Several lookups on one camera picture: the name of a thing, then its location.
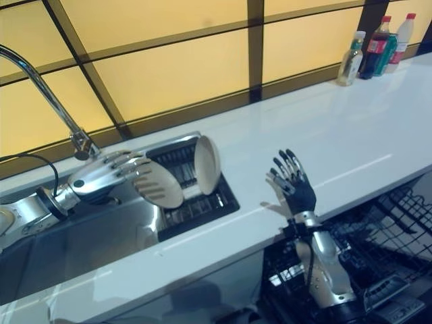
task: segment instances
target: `frosted glass panel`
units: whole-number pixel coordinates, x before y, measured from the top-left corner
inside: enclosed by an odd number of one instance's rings
[[[359,7],[265,25],[263,82],[340,62],[361,13]]]
[[[246,0],[61,0],[89,52],[247,19]]]
[[[78,67],[43,78],[86,131],[112,125]],[[68,136],[68,128],[31,81],[0,88],[0,155],[26,151]]]
[[[25,3],[0,11],[0,43],[13,49],[37,67],[72,58],[41,1]],[[0,59],[0,76],[21,71]]]
[[[264,15],[270,16],[282,14],[284,12],[320,7],[322,5],[334,5],[345,2],[352,2],[352,0],[265,0]]]
[[[397,32],[408,12],[417,14],[410,44],[422,41],[432,20],[432,0],[406,0],[389,3],[386,15],[391,16],[390,31]]]
[[[247,30],[94,62],[125,120],[248,87]]]

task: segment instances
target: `silver robotic hand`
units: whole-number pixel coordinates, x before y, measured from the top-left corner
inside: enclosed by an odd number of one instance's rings
[[[271,177],[294,216],[291,225],[303,228],[294,232],[308,290],[318,306],[331,313],[332,323],[362,323],[362,307],[339,262],[336,244],[315,215],[317,198],[306,173],[292,151],[279,151],[279,156],[273,159],[277,168],[271,169]]]
[[[34,194],[11,204],[0,205],[0,253],[21,238],[39,233],[68,217],[81,201],[102,205],[119,184],[150,172],[151,160],[140,153],[118,151],[98,159],[73,173],[65,184],[53,190],[40,187]]]

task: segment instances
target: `faucet spout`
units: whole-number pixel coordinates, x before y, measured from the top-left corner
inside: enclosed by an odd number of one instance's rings
[[[8,47],[0,44],[0,57],[4,57],[16,64],[38,88],[40,93],[49,102],[60,119],[70,129],[70,139],[76,148],[75,158],[87,160],[89,157],[96,157],[100,153],[99,147],[91,140],[90,136],[72,119],[47,83],[41,78],[36,69],[28,63],[21,55]]]

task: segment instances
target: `green bottle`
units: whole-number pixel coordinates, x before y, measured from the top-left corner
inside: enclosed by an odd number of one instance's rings
[[[351,47],[345,53],[340,64],[336,82],[341,86],[350,86],[356,78],[358,68],[363,58],[362,45],[366,32],[357,31],[354,34]]]
[[[382,76],[384,74],[385,68],[389,63],[390,57],[392,57],[394,51],[398,47],[398,34],[390,34],[387,44],[384,48],[383,55],[379,58],[373,76]]]

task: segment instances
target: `soda bottle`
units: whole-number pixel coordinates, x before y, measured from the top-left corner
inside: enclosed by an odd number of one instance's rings
[[[384,48],[389,38],[389,22],[391,18],[391,16],[384,16],[381,20],[381,25],[374,31],[360,68],[359,78],[365,80],[372,78],[375,67],[380,57],[383,55]]]

